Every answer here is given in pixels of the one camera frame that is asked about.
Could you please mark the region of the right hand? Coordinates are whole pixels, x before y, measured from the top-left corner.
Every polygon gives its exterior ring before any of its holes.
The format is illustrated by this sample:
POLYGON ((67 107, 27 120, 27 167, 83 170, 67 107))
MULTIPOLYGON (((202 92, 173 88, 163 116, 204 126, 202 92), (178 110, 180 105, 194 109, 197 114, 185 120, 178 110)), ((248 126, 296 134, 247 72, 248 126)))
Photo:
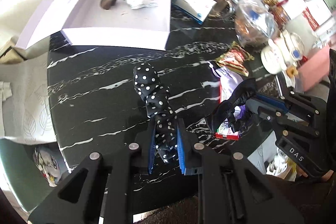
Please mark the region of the right hand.
MULTIPOLYGON (((298 176, 304 176, 304 177, 309 177, 308 174, 306 172, 304 172, 302 169, 300 168, 297 168, 296 170, 297 172, 297 175, 298 176)), ((322 181, 327 181, 331 178, 331 176, 333 175, 334 171, 333 170, 329 170, 326 174, 324 174, 322 177, 321 177, 321 180, 322 181)))

